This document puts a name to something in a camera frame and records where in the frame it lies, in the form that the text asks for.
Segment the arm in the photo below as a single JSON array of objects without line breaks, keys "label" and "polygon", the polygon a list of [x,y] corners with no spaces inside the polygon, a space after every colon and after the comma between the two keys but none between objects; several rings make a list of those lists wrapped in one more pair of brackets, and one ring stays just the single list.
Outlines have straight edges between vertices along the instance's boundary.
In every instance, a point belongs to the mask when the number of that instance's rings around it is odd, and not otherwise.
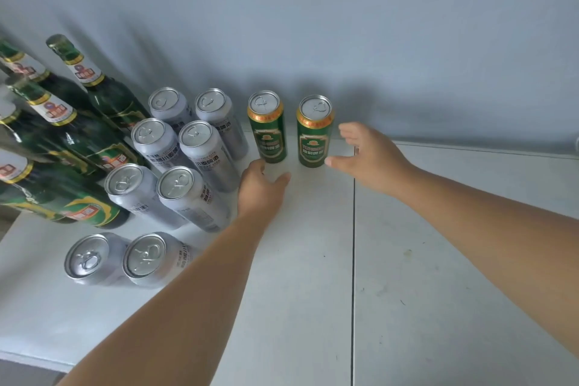
[{"label": "arm", "polygon": [[340,125],[358,156],[326,163],[414,209],[516,305],[579,357],[579,220],[413,166],[385,135]]},{"label": "arm", "polygon": [[95,347],[59,386],[205,386],[233,328],[255,250],[289,173],[269,183],[250,163],[238,217],[167,287]]}]

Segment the beer bottle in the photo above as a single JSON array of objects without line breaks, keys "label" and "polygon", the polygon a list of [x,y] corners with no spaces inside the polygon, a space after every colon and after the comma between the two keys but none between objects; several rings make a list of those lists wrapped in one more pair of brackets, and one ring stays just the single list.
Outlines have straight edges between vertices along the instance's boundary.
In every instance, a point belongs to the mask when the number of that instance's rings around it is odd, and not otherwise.
[{"label": "beer bottle", "polygon": [[30,80],[39,83],[43,89],[64,99],[79,112],[89,114],[92,117],[101,115],[91,104],[89,96],[76,82],[52,73],[39,61],[12,46],[5,38],[1,37],[0,58],[12,72],[26,75]]},{"label": "beer bottle", "polygon": [[61,142],[62,136],[59,137],[60,127],[52,126],[40,116],[21,110],[4,99],[0,99],[0,124],[10,139],[33,154],[70,166],[95,181],[106,176],[97,165],[67,149]]},{"label": "beer bottle", "polygon": [[0,182],[0,205],[13,207],[21,212],[31,212],[32,214],[36,214],[49,221],[54,221],[55,223],[70,224],[76,221],[65,217],[62,214],[57,214],[50,209],[45,209],[36,203],[29,202],[26,200],[25,194],[16,186],[4,182]]},{"label": "beer bottle", "polygon": [[58,163],[0,149],[0,180],[16,186],[27,201],[77,221],[114,229],[128,219],[129,212],[112,203],[99,185]]},{"label": "beer bottle", "polygon": [[77,113],[70,104],[25,76],[13,74],[6,80],[6,85],[23,97],[40,116],[60,127],[60,141],[79,157],[105,171],[125,163],[145,164],[143,157],[119,140],[104,122]]},{"label": "beer bottle", "polygon": [[107,77],[62,34],[50,36],[46,44],[68,66],[88,91],[94,106],[127,134],[141,120],[150,118],[148,110],[122,82]]}]

